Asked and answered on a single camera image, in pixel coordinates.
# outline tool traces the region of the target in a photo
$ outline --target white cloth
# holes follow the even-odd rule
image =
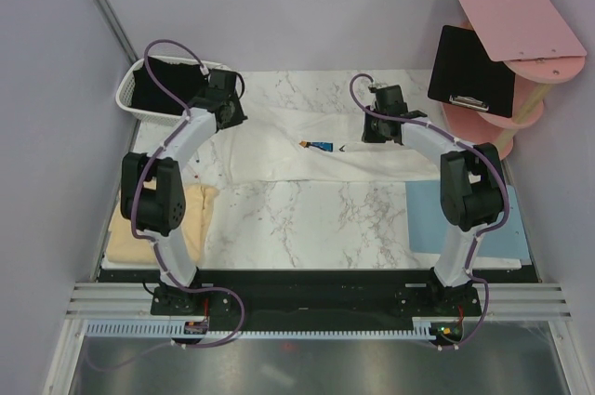
[[[248,120],[213,137],[231,183],[408,181],[439,178],[420,153],[393,142],[364,144],[364,114],[318,113],[242,102]],[[300,141],[332,142],[334,151]]]

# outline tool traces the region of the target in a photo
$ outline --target white laundry basket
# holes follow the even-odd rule
[[[186,63],[188,65],[195,65],[196,63],[198,63],[194,59],[173,58],[171,56],[152,56],[152,58],[156,58],[167,63]],[[126,76],[124,76],[124,79],[120,83],[120,86],[118,86],[118,90],[115,93],[116,104],[118,104],[118,107],[120,107],[122,110],[126,112],[131,112],[136,118],[140,119],[140,121],[142,122],[169,126],[176,125],[176,122],[179,119],[178,114],[147,112],[146,110],[133,109],[130,107],[130,104],[132,103],[132,93],[134,92],[134,71],[140,70],[142,68],[143,62],[144,59],[137,60],[136,62],[134,62],[134,65],[132,65],[130,69],[126,72]],[[215,68],[220,70],[229,69],[229,67],[223,65],[222,63],[207,62],[203,60],[203,64],[209,70]]]

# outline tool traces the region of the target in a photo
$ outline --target white marble surface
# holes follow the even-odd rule
[[[243,99],[312,112],[360,112],[348,90],[356,72],[246,72]],[[438,105],[426,98],[430,71],[370,72],[399,84],[410,108],[438,124]],[[361,96],[369,96],[365,81]],[[143,123],[134,151],[148,151],[171,129]],[[213,141],[183,169],[185,182],[219,189],[205,253],[209,269],[412,269],[429,268],[437,255],[408,246],[405,186],[318,181],[233,185]],[[518,260],[480,257],[479,268],[518,268]],[[104,267],[113,264],[104,262]]]

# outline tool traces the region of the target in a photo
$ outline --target wooden shelf leg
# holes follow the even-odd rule
[[[541,102],[548,92],[554,87],[553,84],[538,84],[529,95],[527,101],[522,107],[512,115],[512,121],[516,124],[522,124],[531,115],[531,112],[536,109],[539,102]],[[516,135],[518,130],[502,130],[502,133],[494,141],[494,145],[499,151],[506,147],[510,140]]]

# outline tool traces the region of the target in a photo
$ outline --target wall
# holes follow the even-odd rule
[[[595,375],[595,1],[552,0],[590,53],[557,86],[544,117],[515,138],[510,158],[536,264],[562,284]]]
[[[456,0],[110,0],[138,53],[173,38],[245,71],[431,68]]]
[[[40,393],[88,278],[132,121],[126,61],[92,0],[0,0],[0,381]]]

